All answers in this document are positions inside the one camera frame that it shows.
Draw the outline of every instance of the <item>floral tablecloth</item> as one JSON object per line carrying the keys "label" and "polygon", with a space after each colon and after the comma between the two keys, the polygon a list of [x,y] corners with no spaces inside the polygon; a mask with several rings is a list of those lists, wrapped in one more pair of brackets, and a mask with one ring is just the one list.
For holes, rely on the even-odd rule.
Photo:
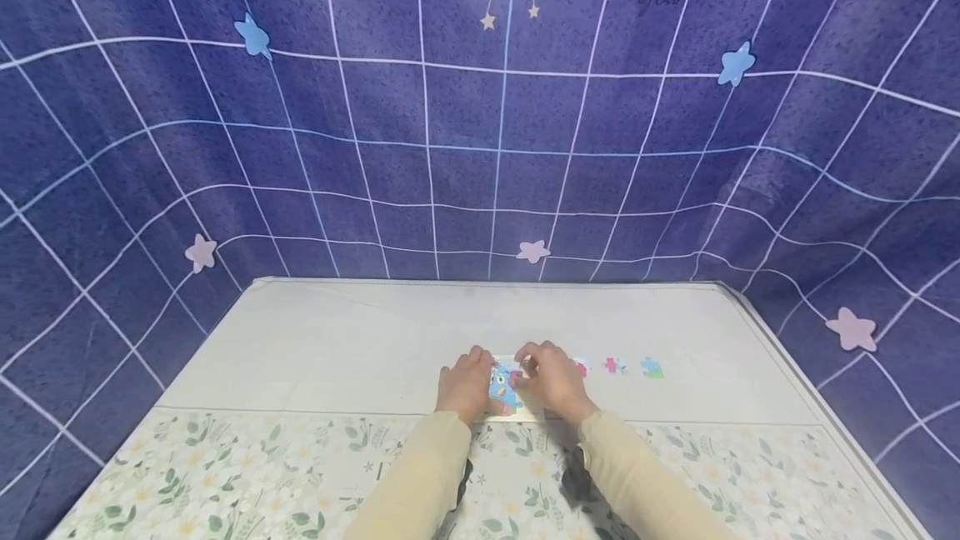
{"label": "floral tablecloth", "polygon": [[[155,407],[51,538],[340,538],[417,419]],[[631,425],[740,538],[901,537],[820,427]],[[564,445],[476,427],[437,538],[635,538],[604,502],[561,495]]]}

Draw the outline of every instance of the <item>blue puzzle piece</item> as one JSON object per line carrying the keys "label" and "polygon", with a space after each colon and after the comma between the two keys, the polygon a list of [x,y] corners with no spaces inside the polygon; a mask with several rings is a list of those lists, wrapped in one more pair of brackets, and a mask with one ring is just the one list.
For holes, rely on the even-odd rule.
{"label": "blue puzzle piece", "polygon": [[640,368],[643,368],[643,375],[647,378],[662,378],[663,369],[658,362],[650,357],[645,357],[642,362],[640,362]]}
{"label": "blue puzzle piece", "polygon": [[497,399],[501,403],[506,403],[513,408],[523,407],[523,401],[520,401],[517,391],[510,386],[510,376],[516,370],[511,370],[498,364],[490,372],[490,397]]}

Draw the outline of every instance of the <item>blue grid backdrop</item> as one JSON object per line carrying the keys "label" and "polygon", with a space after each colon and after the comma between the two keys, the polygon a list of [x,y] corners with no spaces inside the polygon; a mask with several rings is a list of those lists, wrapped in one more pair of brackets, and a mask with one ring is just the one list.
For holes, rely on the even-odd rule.
{"label": "blue grid backdrop", "polygon": [[723,281],[960,527],[960,0],[0,6],[0,538],[266,275]]}

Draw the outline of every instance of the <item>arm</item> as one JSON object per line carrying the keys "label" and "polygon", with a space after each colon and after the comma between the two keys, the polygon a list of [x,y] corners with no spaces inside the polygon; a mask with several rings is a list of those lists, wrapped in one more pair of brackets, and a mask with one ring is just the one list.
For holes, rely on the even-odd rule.
{"label": "arm", "polygon": [[735,536],[680,477],[659,462],[646,441],[587,396],[576,363],[553,343],[517,352],[530,378],[526,389],[579,433],[583,464],[610,507],[645,540],[733,540]]}
{"label": "arm", "polygon": [[484,412],[509,414],[488,400],[493,356],[479,346],[440,371],[437,409],[410,432],[403,451],[360,507],[343,538],[424,540],[457,506],[470,450],[470,423]]}
{"label": "arm", "polygon": [[417,423],[390,471],[362,503],[346,540],[423,540],[456,507],[470,431],[455,412]]}
{"label": "arm", "polygon": [[613,511],[640,538],[733,540],[735,536],[622,419],[595,412],[580,424],[583,462]]}

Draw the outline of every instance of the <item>beige sleeve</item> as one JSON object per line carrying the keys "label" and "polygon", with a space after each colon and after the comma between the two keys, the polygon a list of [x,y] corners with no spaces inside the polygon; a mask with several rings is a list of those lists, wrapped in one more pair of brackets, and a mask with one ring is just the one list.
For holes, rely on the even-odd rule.
{"label": "beige sleeve", "polygon": [[580,425],[590,477],[613,512],[645,540],[734,540],[726,523],[622,419],[596,412]]}
{"label": "beige sleeve", "polygon": [[456,507],[457,488],[470,450],[469,427],[455,412],[417,422],[387,475],[362,502],[347,540],[433,538]]}

